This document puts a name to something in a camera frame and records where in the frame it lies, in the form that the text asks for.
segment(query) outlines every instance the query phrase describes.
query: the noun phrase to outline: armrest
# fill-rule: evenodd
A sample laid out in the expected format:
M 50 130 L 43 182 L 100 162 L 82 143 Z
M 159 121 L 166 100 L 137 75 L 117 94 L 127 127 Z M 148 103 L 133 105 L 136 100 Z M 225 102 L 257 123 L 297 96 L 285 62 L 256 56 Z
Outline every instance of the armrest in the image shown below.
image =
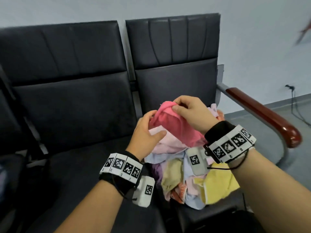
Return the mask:
M 284 156 L 277 165 L 281 166 L 284 163 L 289 165 L 291 162 L 289 161 L 288 148 L 296 148 L 302 142 L 298 129 L 238 88 L 230 88 L 223 83 L 218 83 L 217 88 L 279 135 L 284 146 Z

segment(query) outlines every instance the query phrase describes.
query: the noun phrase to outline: hand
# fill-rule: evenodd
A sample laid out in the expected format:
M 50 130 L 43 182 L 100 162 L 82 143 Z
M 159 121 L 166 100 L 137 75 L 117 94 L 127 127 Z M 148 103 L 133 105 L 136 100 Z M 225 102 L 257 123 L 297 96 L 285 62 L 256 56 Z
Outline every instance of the hand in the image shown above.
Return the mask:
M 147 157 L 166 135 L 166 131 L 160 131 L 151 135 L 148 130 L 149 120 L 156 112 L 156 110 L 149 111 L 138 120 L 130 144 L 126 149 L 126 151 L 135 155 L 139 161 Z
M 184 117 L 195 130 L 203 135 L 219 122 L 197 97 L 180 96 L 174 102 L 179 105 L 173 106 L 173 111 Z

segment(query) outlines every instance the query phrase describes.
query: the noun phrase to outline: right hand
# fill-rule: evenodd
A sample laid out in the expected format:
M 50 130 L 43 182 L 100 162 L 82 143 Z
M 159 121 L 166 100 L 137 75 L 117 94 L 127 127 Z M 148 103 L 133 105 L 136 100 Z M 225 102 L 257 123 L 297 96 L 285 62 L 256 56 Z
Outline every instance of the right hand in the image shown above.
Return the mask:
M 180 96 L 174 102 L 178 105 L 172 107 L 173 111 L 184 117 L 195 130 L 203 135 L 219 122 L 197 97 Z

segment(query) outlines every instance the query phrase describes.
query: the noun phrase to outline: pile of clothes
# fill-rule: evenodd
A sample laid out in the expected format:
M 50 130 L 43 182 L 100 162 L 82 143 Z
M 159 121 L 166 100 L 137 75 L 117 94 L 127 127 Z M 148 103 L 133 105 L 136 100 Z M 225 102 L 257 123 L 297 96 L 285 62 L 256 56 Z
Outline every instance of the pile of clothes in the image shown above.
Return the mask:
M 187 154 L 204 154 L 204 136 L 194 130 L 187 121 L 172 110 L 176 103 L 164 102 L 149 122 L 150 133 L 167 131 L 166 136 L 157 144 L 145 163 L 152 164 L 156 187 L 163 190 L 167 201 L 174 199 L 194 209 L 203 209 L 227 197 L 239 188 L 230 170 L 207 170 L 205 175 L 195 176 Z M 216 109 L 216 104 L 208 108 L 220 121 L 224 115 Z M 228 168 L 225 163 L 217 164 L 206 156 L 211 167 Z

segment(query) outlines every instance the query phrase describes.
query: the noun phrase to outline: wooden armrest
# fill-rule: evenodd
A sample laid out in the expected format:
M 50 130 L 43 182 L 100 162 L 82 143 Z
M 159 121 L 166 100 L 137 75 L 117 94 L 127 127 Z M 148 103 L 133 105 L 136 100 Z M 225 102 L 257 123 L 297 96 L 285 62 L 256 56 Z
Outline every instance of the wooden armrest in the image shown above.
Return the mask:
M 241 106 L 259 117 L 263 122 L 277 130 L 283 137 L 288 148 L 295 148 L 302 142 L 302 137 L 297 128 L 291 125 L 286 119 L 263 104 L 251 98 L 238 88 L 227 88 L 226 93 L 235 99 Z

